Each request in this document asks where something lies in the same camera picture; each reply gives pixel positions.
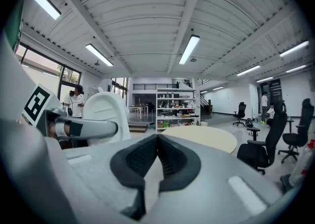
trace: chair armrest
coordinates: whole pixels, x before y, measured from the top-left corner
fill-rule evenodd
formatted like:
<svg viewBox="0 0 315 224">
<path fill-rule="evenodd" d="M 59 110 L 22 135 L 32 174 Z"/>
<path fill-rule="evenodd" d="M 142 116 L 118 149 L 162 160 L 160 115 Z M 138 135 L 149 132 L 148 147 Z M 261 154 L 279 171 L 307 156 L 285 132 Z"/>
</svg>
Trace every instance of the chair armrest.
<svg viewBox="0 0 315 224">
<path fill-rule="evenodd" d="M 247 127 L 246 128 L 247 130 L 250 130 L 250 131 L 255 131 L 255 132 L 257 132 L 257 131 L 260 131 L 260 129 L 258 129 L 258 128 L 255 128 L 255 127 Z"/>
<path fill-rule="evenodd" d="M 247 140 L 248 144 L 254 144 L 254 145 L 259 145 L 259 146 L 265 146 L 266 142 L 263 141 L 253 141 L 253 140 Z"/>
</svg>

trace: chair seat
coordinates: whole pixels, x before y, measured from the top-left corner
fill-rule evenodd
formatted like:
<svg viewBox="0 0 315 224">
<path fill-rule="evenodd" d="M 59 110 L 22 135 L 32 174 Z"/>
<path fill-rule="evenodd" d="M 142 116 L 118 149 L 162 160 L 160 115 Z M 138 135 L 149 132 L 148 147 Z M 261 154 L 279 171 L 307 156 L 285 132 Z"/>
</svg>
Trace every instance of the chair seat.
<svg viewBox="0 0 315 224">
<path fill-rule="evenodd" d="M 269 166 L 269 159 L 266 149 L 262 146 L 254 146 L 252 144 L 242 144 L 237 153 L 237 158 L 242 160 L 249 166 L 254 166 L 256 153 L 259 151 L 258 167 L 266 168 Z"/>
<path fill-rule="evenodd" d="M 288 145 L 298 144 L 298 134 L 296 133 L 286 133 L 282 135 L 284 142 Z"/>
</svg>

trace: backpack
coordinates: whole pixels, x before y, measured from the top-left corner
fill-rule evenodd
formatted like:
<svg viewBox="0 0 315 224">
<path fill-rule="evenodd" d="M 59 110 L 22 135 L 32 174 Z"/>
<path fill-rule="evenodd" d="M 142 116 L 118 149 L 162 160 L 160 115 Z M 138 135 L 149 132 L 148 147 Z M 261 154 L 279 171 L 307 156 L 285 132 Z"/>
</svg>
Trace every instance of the backpack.
<svg viewBox="0 0 315 224">
<path fill-rule="evenodd" d="M 245 126 L 246 126 L 246 127 L 249 127 L 249 128 L 254 127 L 253 124 L 252 124 L 251 118 L 247 118 L 247 119 L 246 119 L 246 121 L 245 121 Z"/>
</svg>

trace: green curtain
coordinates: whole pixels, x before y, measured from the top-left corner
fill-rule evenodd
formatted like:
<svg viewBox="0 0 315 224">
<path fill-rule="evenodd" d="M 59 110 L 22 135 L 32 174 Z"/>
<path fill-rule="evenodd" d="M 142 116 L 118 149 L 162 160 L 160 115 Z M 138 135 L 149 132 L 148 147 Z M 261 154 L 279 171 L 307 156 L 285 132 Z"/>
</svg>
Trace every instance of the green curtain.
<svg viewBox="0 0 315 224">
<path fill-rule="evenodd" d="M 12 10 L 6 24 L 4 26 L 4 32 L 9 41 L 10 47 L 15 52 L 22 36 L 22 11 L 24 0 L 19 0 L 14 9 Z"/>
</svg>

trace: chair headrest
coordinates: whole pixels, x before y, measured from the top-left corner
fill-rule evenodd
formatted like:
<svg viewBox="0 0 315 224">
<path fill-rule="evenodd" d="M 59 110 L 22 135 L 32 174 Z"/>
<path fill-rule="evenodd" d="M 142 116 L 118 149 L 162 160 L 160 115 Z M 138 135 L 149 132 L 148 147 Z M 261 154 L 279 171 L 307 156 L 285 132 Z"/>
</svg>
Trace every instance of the chair headrest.
<svg viewBox="0 0 315 224">
<path fill-rule="evenodd" d="M 274 106 L 275 113 L 286 113 L 286 106 L 284 100 L 279 100 Z"/>
<path fill-rule="evenodd" d="M 310 98 L 307 98 L 305 99 L 303 102 L 302 102 L 302 107 L 303 108 L 308 108 L 308 107 L 311 107 L 312 104 L 311 104 L 311 99 Z"/>
</svg>

